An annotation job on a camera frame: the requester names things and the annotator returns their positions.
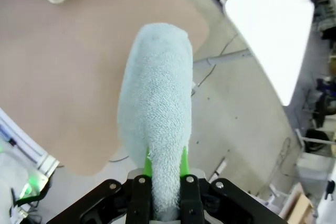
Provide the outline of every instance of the floor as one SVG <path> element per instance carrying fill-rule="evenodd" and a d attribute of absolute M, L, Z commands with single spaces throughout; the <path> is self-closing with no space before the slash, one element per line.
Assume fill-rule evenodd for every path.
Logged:
<path fill-rule="evenodd" d="M 236 36 L 236 31 L 210 0 L 190 0 L 208 21 L 210 35 L 196 53 L 201 59 L 218 55 Z M 236 37 L 226 52 L 246 48 Z M 200 82 L 210 69 L 194 69 L 194 81 Z M 218 65 L 192 98 L 193 130 L 189 145 L 190 166 L 202 169 L 208 177 L 226 156 L 228 165 L 221 174 L 243 190 L 268 196 L 267 184 L 288 191 L 294 163 L 300 152 L 286 114 L 269 81 L 254 59 Z M 288 158 L 277 166 L 278 154 L 285 139 L 290 139 Z M 112 160 L 127 156 L 120 149 Z M 56 214 L 108 178 L 125 181 L 135 165 L 128 158 L 109 163 L 98 174 L 83 177 L 56 170 L 53 185 L 41 201 L 39 212 L 46 223 Z"/>

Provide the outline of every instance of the light blue towel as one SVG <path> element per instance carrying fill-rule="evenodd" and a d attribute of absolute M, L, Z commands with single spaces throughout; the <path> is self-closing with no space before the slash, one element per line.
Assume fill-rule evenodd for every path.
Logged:
<path fill-rule="evenodd" d="M 118 107 L 119 138 L 139 167 L 152 161 L 154 217 L 178 217 L 180 162 L 191 134 L 193 54 L 188 34 L 148 24 L 135 38 Z"/>

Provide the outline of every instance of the white table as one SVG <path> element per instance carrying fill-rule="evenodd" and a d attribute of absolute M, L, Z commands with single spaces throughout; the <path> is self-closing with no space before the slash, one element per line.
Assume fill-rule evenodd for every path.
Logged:
<path fill-rule="evenodd" d="M 282 105 L 289 105 L 310 34 L 310 0 L 227 0 L 225 12 L 249 50 L 206 59 L 209 65 L 254 56 Z"/>

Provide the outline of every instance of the silver screw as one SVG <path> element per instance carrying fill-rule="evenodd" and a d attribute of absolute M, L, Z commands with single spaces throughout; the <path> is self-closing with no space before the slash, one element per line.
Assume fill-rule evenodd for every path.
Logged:
<path fill-rule="evenodd" d="M 224 185 L 223 185 L 222 182 L 217 182 L 216 187 L 218 187 L 219 189 L 222 189 L 224 187 Z"/>
<path fill-rule="evenodd" d="M 193 177 L 187 177 L 187 182 L 189 182 L 189 183 L 194 182 L 194 178 Z"/>

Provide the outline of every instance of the wooden board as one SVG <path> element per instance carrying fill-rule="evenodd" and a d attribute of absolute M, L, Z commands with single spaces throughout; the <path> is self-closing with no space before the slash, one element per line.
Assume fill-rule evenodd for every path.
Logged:
<path fill-rule="evenodd" d="M 175 24 L 194 51 L 208 34 L 187 0 L 0 3 L 0 107 L 78 174 L 98 172 L 118 148 L 119 91 L 140 27 Z"/>

